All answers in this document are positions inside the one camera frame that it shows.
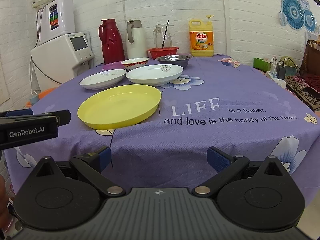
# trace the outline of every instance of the stirring stick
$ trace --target stirring stick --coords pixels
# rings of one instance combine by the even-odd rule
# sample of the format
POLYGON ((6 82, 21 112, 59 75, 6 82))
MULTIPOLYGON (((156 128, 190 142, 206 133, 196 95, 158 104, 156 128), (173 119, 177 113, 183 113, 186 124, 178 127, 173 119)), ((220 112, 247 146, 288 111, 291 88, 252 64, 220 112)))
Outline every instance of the stirring stick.
POLYGON ((166 35, 167 35, 168 25, 169 25, 169 20, 168 20, 167 26, 166 26, 166 28, 165 28, 165 33, 164 33, 164 37, 163 37, 163 42, 162 42, 162 47, 161 47, 161 49, 163 49, 163 46, 164 46, 164 41, 165 41, 165 37, 166 37, 166 35))

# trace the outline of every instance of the white pipe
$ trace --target white pipe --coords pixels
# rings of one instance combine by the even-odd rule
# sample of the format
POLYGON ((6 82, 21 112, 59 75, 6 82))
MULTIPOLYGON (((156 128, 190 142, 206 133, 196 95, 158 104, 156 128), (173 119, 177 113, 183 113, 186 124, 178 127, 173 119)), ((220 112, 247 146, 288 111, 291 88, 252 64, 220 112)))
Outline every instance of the white pipe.
POLYGON ((231 53, 231 49, 230 49, 231 34, 230 34, 230 14, 229 14, 228 0, 223 0, 223 8, 224 8, 224 22, 225 22, 225 27, 226 27, 226 55, 230 55, 230 53, 231 53))

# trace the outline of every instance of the phone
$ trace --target phone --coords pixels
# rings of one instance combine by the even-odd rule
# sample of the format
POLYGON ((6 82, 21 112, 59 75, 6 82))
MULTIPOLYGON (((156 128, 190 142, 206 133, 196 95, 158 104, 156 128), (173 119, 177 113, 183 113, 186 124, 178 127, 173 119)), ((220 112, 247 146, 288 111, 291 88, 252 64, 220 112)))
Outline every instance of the phone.
POLYGON ((312 95, 314 98, 316 99, 320 99, 320 93, 318 93, 317 91, 315 91, 312 87, 305 87, 303 88, 303 90, 307 93, 309 93, 310 95, 312 95))

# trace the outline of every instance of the patterned cloth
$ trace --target patterned cloth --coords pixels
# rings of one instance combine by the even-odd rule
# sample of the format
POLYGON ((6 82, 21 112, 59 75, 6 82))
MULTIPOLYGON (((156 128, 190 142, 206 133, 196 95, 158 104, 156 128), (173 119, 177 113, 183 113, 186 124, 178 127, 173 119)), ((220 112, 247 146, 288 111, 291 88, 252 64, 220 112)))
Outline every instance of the patterned cloth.
POLYGON ((287 83, 288 89, 295 93, 295 95, 313 111, 320 108, 319 100, 303 90, 304 87, 309 87, 309 85, 306 85, 307 83, 300 82, 299 78, 295 76, 285 76, 284 80, 287 83))
POLYGON ((308 203, 320 187, 320 125, 314 113, 258 70, 219 61, 226 58, 190 59, 180 78, 158 87, 162 99, 151 117, 116 130, 95 131, 77 117, 79 106, 99 92, 78 83, 101 67, 63 84, 32 107, 35 114, 70 110, 71 122, 59 127, 59 137, 5 151, 15 192, 43 156, 66 161, 105 145, 111 147, 114 168, 109 165, 103 175, 126 190, 193 188, 216 174, 206 158, 214 146, 253 161, 278 156, 308 203), (307 114, 313 122, 304 119, 307 114))

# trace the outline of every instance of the red basket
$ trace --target red basket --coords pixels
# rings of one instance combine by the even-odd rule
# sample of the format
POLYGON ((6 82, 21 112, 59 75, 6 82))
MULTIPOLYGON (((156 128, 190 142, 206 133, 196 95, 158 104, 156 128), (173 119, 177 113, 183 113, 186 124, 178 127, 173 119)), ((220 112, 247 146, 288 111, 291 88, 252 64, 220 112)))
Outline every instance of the red basket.
POLYGON ((162 57, 167 55, 176 55, 178 49, 179 47, 163 48, 163 49, 153 48, 153 49, 148 49, 148 51, 150 52, 152 59, 156 59, 157 57, 162 57))

